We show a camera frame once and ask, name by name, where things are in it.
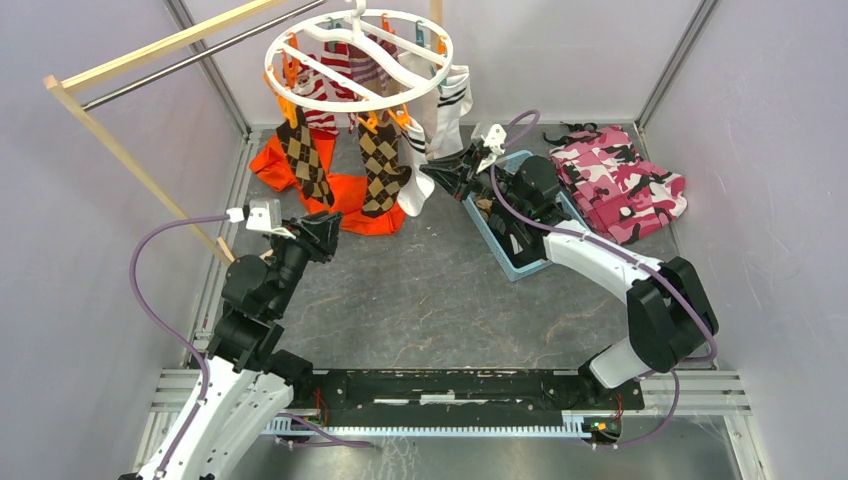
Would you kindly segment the white sock with black stripes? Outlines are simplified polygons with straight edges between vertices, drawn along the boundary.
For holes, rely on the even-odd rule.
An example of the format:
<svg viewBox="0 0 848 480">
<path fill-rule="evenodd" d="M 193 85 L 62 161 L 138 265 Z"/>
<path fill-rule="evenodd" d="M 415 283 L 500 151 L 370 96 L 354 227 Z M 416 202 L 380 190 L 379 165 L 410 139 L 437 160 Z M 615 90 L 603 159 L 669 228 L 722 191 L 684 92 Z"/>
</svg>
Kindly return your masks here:
<svg viewBox="0 0 848 480">
<path fill-rule="evenodd" d="M 423 129 L 430 159 L 439 159 L 464 150 L 460 120 L 471 110 L 470 69 L 452 65 L 439 89 L 429 92 L 423 102 Z"/>
</svg>

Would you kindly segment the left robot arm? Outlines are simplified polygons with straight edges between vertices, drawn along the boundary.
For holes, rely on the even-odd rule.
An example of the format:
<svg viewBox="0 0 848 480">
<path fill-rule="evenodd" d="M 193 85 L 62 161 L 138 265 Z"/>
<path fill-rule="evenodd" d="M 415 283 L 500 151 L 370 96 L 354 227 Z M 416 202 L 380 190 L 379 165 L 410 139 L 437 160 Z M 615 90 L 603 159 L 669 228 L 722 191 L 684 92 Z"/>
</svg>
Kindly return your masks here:
<svg viewBox="0 0 848 480">
<path fill-rule="evenodd" d="M 314 394 L 311 362 L 278 348 L 279 320 L 307 265 L 336 253 L 343 216 L 322 211 L 284 220 L 276 206 L 254 203 L 213 216 L 176 220 L 156 228 L 131 256 L 130 285 L 154 323 L 185 346 L 200 367 L 192 393 L 163 443 L 134 473 L 136 479 L 224 479 L 266 425 L 287 406 Z M 139 256 L 156 235 L 183 225 L 243 222 L 268 237 L 269 259 L 244 255 L 225 272 L 222 316 L 204 352 L 167 325 L 141 295 Z"/>
</svg>

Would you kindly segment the brown argyle sock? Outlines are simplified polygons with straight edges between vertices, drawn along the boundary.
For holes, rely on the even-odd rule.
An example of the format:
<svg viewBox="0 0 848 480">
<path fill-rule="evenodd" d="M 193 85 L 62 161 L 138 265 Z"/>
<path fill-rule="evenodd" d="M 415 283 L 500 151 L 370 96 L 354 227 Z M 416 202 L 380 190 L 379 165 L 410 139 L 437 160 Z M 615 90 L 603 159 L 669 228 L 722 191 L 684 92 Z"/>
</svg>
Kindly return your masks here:
<svg viewBox="0 0 848 480">
<path fill-rule="evenodd" d="M 369 129 L 358 126 L 359 148 L 363 158 L 366 190 L 361 212 L 376 218 L 391 210 L 401 189 L 409 182 L 411 168 L 399 163 L 399 138 L 389 123 Z"/>
<path fill-rule="evenodd" d="M 291 121 L 286 120 L 276 129 L 276 135 L 284 151 L 287 164 L 300 193 L 305 198 L 315 200 L 325 207 L 332 207 L 335 198 L 303 109 L 296 107 L 293 113 L 296 126 L 293 126 Z"/>
</svg>

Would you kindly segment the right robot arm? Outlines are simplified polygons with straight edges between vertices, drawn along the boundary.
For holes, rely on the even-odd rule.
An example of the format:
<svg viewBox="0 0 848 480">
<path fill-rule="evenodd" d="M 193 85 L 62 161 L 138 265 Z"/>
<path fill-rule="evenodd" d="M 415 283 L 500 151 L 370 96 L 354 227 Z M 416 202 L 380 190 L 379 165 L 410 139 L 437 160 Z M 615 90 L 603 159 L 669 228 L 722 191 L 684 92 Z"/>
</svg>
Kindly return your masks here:
<svg viewBox="0 0 848 480">
<path fill-rule="evenodd" d="M 561 206 L 549 160 L 531 155 L 509 171 L 493 157 L 476 142 L 420 170 L 458 200 L 492 195 L 489 228 L 502 248 L 519 247 L 514 259 L 569 268 L 625 305 L 625 337 L 579 369 L 577 392 L 585 405 L 602 408 L 627 381 L 717 357 L 718 322 L 691 262 L 636 254 L 591 232 Z"/>
</svg>

